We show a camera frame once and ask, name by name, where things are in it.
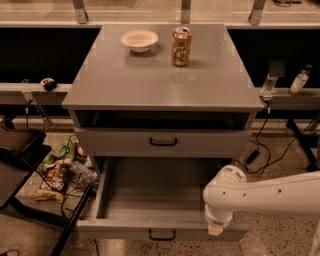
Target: snack package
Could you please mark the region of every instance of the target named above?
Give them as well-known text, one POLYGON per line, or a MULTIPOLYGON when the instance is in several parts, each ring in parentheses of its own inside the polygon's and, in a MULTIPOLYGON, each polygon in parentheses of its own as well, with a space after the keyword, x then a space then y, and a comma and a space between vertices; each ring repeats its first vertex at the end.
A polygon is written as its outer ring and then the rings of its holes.
POLYGON ((59 159, 64 159, 66 161, 73 161, 75 156, 75 149, 77 147, 76 138, 70 137, 68 140, 61 144, 61 149, 59 151, 59 159))
POLYGON ((46 172, 47 166, 53 164, 56 160, 57 160, 57 157, 49 153, 45 157, 45 159, 43 159, 42 163, 38 166, 37 170, 43 173, 46 172))
POLYGON ((68 168, 64 168, 61 161, 57 161, 47 166, 47 172, 44 181, 36 192, 35 200, 56 200, 63 202, 64 194, 67 189, 67 181, 69 176, 68 168))

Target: closed drawer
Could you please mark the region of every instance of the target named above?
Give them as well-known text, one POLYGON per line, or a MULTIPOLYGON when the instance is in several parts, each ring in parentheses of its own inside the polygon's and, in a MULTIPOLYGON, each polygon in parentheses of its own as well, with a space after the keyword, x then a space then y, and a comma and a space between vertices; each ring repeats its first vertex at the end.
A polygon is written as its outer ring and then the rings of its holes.
POLYGON ((156 157, 240 157, 248 130, 138 130, 78 128, 87 155, 156 157))
POLYGON ((202 192, 217 166, 214 159, 108 158, 79 231, 90 238, 239 241, 247 225, 208 235, 202 192))

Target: speckled floor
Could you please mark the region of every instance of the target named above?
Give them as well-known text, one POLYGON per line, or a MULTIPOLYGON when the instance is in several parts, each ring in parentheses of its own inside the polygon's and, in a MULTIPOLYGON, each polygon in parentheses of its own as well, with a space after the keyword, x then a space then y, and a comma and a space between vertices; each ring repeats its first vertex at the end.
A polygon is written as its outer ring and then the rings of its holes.
MULTIPOLYGON (((259 130, 261 122, 255 123, 259 130)), ((271 161, 278 159, 287 145, 292 141, 293 134, 290 130, 282 129, 283 124, 268 123, 265 132, 259 137, 259 142, 266 144, 272 155, 271 161)), ((46 143, 53 147, 53 153, 60 148, 70 133, 48 132, 46 143)), ((256 144, 249 142, 240 162, 256 149, 256 144)), ((265 164, 267 152, 260 148, 261 154, 250 166, 256 170, 265 164)), ((305 173, 308 160, 299 146, 294 141, 285 157, 265 169, 263 174, 247 175, 249 181, 264 180, 298 173, 305 173)), ((19 199, 26 204, 55 212, 60 210, 60 204, 54 201, 38 202, 32 196, 39 187, 41 179, 34 174, 19 193, 19 199)), ((282 216, 277 214, 262 214, 249 212, 234 213, 236 223, 248 224, 250 230, 239 242, 215 241, 172 241, 155 242, 140 240, 111 240, 86 238, 76 230, 68 239, 61 255, 113 255, 113 256, 138 256, 138 255, 166 255, 166 256, 194 256, 194 255, 222 255, 222 256, 260 256, 260 255, 308 255, 315 234, 318 220, 304 217, 282 216)), ((0 214, 0 253, 1 250, 15 249, 20 255, 50 255, 59 236, 61 228, 43 224, 37 221, 16 218, 7 214, 0 214)))

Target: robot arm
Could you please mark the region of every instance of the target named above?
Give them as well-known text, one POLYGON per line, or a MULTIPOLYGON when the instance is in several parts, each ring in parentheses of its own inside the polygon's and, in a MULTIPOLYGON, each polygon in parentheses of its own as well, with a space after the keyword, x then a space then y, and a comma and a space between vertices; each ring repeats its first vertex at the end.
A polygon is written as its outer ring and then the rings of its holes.
POLYGON ((222 232, 234 211, 320 217, 320 171, 247 183, 245 174, 227 165, 203 191, 209 227, 222 232))

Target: black cable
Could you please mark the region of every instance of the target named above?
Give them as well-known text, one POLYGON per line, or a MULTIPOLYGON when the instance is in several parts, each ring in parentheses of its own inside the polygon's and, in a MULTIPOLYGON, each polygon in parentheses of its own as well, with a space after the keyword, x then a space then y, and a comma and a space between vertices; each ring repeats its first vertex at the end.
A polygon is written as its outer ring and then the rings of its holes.
POLYGON ((67 217, 67 215, 65 214, 65 212, 63 211, 63 205, 64 205, 64 203, 65 203, 65 201, 67 200, 67 198, 68 198, 68 196, 74 196, 74 197, 81 197, 81 196, 75 196, 75 195, 71 195, 74 191, 76 191, 76 190, 80 190, 80 189, 78 189, 78 188, 74 188, 74 189, 72 189, 69 193, 66 193, 65 195, 64 195, 64 198, 63 198, 63 201, 62 201, 62 203, 61 203, 61 215, 63 216, 63 217, 67 217))
MULTIPOLYGON (((316 120, 316 119, 317 119, 317 116, 314 117, 314 118, 311 120, 311 122, 310 122, 310 123, 308 124, 308 126, 301 132, 301 134, 304 134, 304 133, 309 129, 309 127, 312 125, 313 121, 316 120)), ((260 134, 261 134, 261 132, 262 132, 265 124, 267 123, 267 120, 268 120, 268 117, 266 118, 264 124, 262 125, 259 133, 258 133, 257 136, 256 136, 256 141, 257 141, 257 144, 258 144, 258 145, 261 145, 261 144, 262 144, 262 143, 259 142, 257 139, 258 139, 258 137, 260 136, 260 134)), ((266 164, 264 167, 258 169, 257 171, 252 171, 252 170, 250 170, 250 169, 247 167, 247 163, 246 163, 246 164, 243 164, 243 163, 241 163, 239 160, 237 160, 237 162, 238 162, 239 164, 241 164, 249 174, 263 174, 263 173, 264 173, 264 170, 265 170, 267 167, 269 167, 269 166, 271 166, 272 164, 275 164, 275 163, 281 161, 281 160, 284 158, 284 156, 285 156, 285 154, 288 152, 290 146, 292 145, 292 143, 293 143, 296 139, 297 139, 297 138, 294 138, 292 141, 290 141, 289 144, 288 144, 288 146, 287 146, 287 148, 286 148, 286 149, 284 150, 284 152, 282 153, 282 155, 281 155, 278 159, 272 161, 271 163, 270 163, 271 152, 270 152, 269 148, 268 148, 266 145, 264 145, 264 144, 261 145, 261 146, 263 146, 263 147, 265 147, 265 148, 267 149, 269 155, 268 155, 267 164, 266 164)))
POLYGON ((49 182, 47 182, 47 181, 45 180, 45 178, 42 176, 41 173, 39 173, 37 170, 35 170, 35 172, 41 177, 41 179, 46 183, 46 185, 47 185, 50 189, 52 189, 52 190, 55 191, 55 192, 61 193, 61 191, 59 191, 59 190, 55 189, 54 187, 52 187, 51 184, 49 184, 49 182))
POLYGON ((264 147, 264 148, 267 150, 267 152, 268 152, 268 158, 267 158, 267 162, 265 163, 265 165, 262 166, 262 167, 260 167, 258 170, 253 171, 253 170, 251 170, 251 169, 247 166, 247 165, 250 164, 250 163, 246 162, 246 164, 243 164, 243 163, 241 163, 239 160, 237 160, 237 162, 240 163, 240 164, 245 168, 245 170, 246 170, 249 174, 263 174, 265 168, 268 166, 268 164, 269 164, 269 162, 270 162, 270 158, 271 158, 271 151, 270 151, 270 149, 268 148, 268 146, 266 146, 265 144, 263 144, 261 141, 258 140, 258 138, 259 138, 259 136, 261 135, 261 133, 262 133, 262 131, 263 131, 266 123, 268 122, 268 120, 269 120, 269 115, 268 115, 267 118, 265 119, 263 125, 261 126, 261 128, 260 128, 260 130, 259 130, 259 132, 258 132, 258 134, 256 135, 255 141, 250 140, 250 142, 253 142, 253 143, 255 143, 255 144, 257 145, 257 150, 255 150, 256 152, 257 152, 257 151, 259 152, 259 149, 260 149, 259 146, 262 146, 262 147, 264 147))

